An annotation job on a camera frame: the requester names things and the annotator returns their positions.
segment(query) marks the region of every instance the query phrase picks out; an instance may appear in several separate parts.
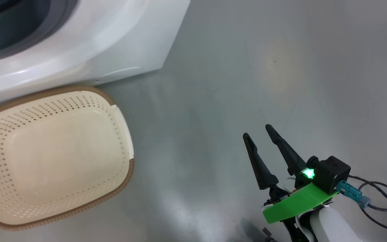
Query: washing machine drum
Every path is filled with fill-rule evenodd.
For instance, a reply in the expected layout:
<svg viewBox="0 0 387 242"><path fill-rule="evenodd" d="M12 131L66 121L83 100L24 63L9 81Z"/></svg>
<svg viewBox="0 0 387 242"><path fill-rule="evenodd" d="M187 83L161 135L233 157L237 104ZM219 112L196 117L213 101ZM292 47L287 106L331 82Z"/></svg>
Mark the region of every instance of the washing machine drum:
<svg viewBox="0 0 387 242"><path fill-rule="evenodd" d="M19 53L55 33L77 0L0 0L0 59Z"/></svg>

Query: green object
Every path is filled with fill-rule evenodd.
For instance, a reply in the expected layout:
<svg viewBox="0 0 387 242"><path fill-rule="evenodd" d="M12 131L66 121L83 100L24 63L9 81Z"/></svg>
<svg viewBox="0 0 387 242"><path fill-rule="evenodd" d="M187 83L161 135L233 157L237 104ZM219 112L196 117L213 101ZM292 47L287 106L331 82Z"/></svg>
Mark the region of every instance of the green object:
<svg viewBox="0 0 387 242"><path fill-rule="evenodd" d="M305 213L326 202L337 193L329 195L313 183L310 183L290 195L287 199L267 208L263 214L267 222L272 224Z"/></svg>
<svg viewBox="0 0 387 242"><path fill-rule="evenodd" d="M314 170L313 169L305 169L303 171L304 175L306 175L308 178L313 179L314 176Z"/></svg>

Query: glossy floor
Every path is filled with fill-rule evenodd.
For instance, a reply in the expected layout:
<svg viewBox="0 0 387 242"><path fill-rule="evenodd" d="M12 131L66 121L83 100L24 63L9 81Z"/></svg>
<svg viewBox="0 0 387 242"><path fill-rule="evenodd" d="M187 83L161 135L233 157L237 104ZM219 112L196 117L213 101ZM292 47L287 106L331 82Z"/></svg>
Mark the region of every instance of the glossy floor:
<svg viewBox="0 0 387 242"><path fill-rule="evenodd" d="M334 155L387 183L387 1L192 0L161 70L100 88L127 119L132 181L68 219L0 230L0 242L259 242L264 226L288 242L261 215L268 195L242 140L284 181L267 123L304 159ZM332 206L363 241L387 241L349 199Z"/></svg>

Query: white washing machine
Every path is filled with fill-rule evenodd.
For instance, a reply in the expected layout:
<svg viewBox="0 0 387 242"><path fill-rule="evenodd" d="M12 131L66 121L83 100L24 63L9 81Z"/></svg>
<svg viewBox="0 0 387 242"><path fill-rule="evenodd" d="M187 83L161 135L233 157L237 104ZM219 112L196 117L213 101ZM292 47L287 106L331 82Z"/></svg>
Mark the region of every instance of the white washing machine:
<svg viewBox="0 0 387 242"><path fill-rule="evenodd" d="M189 0L0 0L0 103L163 66Z"/></svg>

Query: beige plastic basket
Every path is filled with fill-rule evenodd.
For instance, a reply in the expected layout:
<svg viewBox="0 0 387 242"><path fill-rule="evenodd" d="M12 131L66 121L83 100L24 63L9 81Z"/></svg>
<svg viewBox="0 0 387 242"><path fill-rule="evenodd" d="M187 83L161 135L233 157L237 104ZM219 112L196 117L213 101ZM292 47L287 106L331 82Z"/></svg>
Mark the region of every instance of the beige plastic basket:
<svg viewBox="0 0 387 242"><path fill-rule="evenodd" d="M53 222L119 193L134 168L119 108L93 87L39 92L0 107L0 228Z"/></svg>

